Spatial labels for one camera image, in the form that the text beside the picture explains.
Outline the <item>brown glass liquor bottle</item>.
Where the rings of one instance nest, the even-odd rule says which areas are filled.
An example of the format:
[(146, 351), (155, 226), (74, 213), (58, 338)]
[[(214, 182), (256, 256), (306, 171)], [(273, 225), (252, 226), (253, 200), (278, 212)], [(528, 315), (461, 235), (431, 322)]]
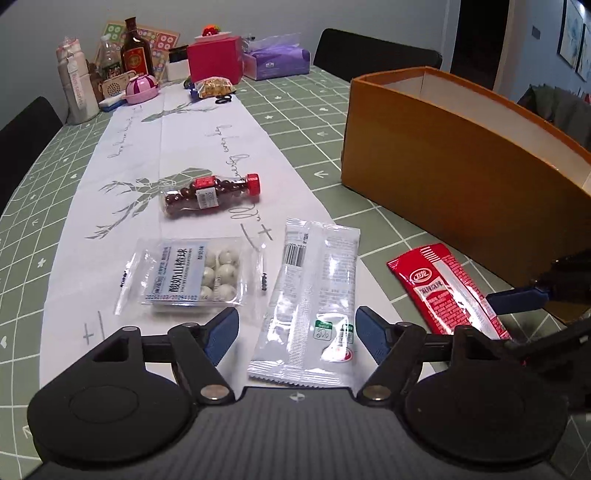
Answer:
[(137, 30), (134, 17), (125, 20), (126, 36), (120, 49), (123, 70), (133, 70), (137, 75), (154, 75), (149, 43)]

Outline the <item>white long snack sachet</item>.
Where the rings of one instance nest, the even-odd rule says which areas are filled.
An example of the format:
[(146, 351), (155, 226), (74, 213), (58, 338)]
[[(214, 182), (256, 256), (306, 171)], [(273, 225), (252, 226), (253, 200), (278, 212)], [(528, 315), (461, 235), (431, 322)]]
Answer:
[(280, 272), (247, 372), (298, 387), (356, 385), (358, 228), (287, 220)]

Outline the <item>white hawthorn balls packet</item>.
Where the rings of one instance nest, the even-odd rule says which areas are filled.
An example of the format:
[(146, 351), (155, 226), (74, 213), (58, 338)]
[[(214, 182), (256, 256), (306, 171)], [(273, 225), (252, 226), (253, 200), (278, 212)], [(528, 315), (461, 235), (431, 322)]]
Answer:
[(125, 265), (114, 314), (253, 309), (266, 290), (266, 244), (259, 239), (141, 239)]

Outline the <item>black chair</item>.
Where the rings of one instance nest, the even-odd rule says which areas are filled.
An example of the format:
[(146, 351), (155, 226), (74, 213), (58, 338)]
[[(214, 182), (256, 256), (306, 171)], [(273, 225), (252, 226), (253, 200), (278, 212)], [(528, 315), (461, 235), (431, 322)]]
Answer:
[(39, 96), (1, 130), (1, 209), (61, 127), (52, 105)]
[(415, 67), (440, 69), (442, 55), (432, 49), (399, 44), (335, 28), (322, 31), (314, 65), (346, 82), (383, 71)]

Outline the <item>purple tissue pack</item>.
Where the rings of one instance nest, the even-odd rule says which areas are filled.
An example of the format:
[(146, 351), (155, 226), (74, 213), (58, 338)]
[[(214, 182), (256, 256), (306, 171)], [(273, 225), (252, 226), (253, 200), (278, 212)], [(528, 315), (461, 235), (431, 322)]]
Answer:
[(283, 34), (256, 40), (242, 38), (243, 75), (269, 80), (310, 73), (311, 54), (301, 47), (300, 34)]

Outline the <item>clear plastic bottle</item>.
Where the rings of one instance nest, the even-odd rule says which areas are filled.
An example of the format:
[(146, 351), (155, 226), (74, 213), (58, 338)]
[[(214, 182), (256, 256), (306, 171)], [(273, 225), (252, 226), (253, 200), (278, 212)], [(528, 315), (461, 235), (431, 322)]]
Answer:
[(108, 80), (122, 73), (121, 58), (109, 34), (101, 36), (100, 40), (98, 66), (102, 80)]

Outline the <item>orange cardboard box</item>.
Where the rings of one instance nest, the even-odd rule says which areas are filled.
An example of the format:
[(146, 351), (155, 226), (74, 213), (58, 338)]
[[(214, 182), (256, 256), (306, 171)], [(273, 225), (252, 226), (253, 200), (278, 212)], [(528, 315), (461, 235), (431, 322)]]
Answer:
[(590, 155), (518, 104), (429, 68), (353, 79), (342, 184), (509, 285), (590, 246)]

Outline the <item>red-capped bottle of dark balls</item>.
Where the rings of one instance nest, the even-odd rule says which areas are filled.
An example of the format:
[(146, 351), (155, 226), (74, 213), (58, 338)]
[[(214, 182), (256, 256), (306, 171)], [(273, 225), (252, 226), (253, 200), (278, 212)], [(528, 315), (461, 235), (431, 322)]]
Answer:
[(229, 209), (247, 201), (259, 200), (259, 175), (233, 179), (209, 175), (191, 179), (179, 188), (161, 194), (163, 212), (170, 218), (215, 209)]

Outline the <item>red long snack sachet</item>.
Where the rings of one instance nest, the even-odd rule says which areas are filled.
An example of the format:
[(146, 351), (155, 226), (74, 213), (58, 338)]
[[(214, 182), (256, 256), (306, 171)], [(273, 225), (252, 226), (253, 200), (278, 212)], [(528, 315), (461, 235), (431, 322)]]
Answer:
[(510, 338), (486, 297), (446, 245), (412, 249), (389, 261), (388, 268), (433, 333), (451, 335), (456, 327), (469, 325), (491, 339)]

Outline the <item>black chair far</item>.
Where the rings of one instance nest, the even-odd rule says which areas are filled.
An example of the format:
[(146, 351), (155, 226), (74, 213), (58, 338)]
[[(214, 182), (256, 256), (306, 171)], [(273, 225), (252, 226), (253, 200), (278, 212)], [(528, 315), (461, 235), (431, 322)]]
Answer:
[(335, 28), (322, 31), (314, 65), (346, 82), (383, 71), (415, 67), (440, 69), (442, 55), (432, 49), (399, 44)]

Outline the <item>pink round lidded container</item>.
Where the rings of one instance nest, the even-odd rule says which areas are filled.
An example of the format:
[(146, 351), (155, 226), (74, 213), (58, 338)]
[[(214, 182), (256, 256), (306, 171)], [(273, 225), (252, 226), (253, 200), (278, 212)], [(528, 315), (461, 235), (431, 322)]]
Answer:
[(137, 105), (153, 99), (158, 93), (159, 84), (152, 75), (138, 75), (127, 84), (125, 99), (129, 105)]

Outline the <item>white pink tumbler bottle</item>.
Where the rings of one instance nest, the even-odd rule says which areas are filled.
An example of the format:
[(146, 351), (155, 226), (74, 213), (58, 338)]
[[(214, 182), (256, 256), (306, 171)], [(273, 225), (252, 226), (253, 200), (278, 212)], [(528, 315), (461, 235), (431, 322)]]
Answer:
[(99, 106), (79, 40), (65, 37), (56, 49), (56, 57), (68, 104), (68, 123), (77, 125), (91, 120), (99, 113)]

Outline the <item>colourful dotted game board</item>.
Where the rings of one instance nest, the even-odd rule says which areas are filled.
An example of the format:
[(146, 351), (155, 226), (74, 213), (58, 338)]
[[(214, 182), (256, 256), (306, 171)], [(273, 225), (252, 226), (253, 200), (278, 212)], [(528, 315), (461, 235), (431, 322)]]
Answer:
[[(160, 81), (165, 73), (168, 52), (179, 45), (180, 34), (142, 24), (137, 25), (137, 32), (150, 46), (154, 77)], [(109, 20), (102, 29), (101, 36), (108, 35), (110, 43), (119, 50), (125, 43), (126, 33), (124, 21)]]

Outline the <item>dark jacket on chair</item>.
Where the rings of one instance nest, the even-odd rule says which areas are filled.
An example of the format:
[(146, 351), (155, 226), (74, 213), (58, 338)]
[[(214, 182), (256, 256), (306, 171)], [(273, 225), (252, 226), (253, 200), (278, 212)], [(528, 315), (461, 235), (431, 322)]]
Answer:
[(531, 85), (517, 104), (590, 150), (591, 106), (580, 97), (559, 87)]

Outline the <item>beige small radio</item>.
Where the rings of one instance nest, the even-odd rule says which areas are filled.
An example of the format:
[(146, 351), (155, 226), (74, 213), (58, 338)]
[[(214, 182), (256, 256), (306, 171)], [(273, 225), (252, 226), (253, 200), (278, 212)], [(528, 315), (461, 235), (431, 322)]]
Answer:
[(100, 86), (103, 97), (111, 98), (124, 93), (128, 83), (135, 77), (136, 72), (134, 70), (130, 70), (104, 80)]

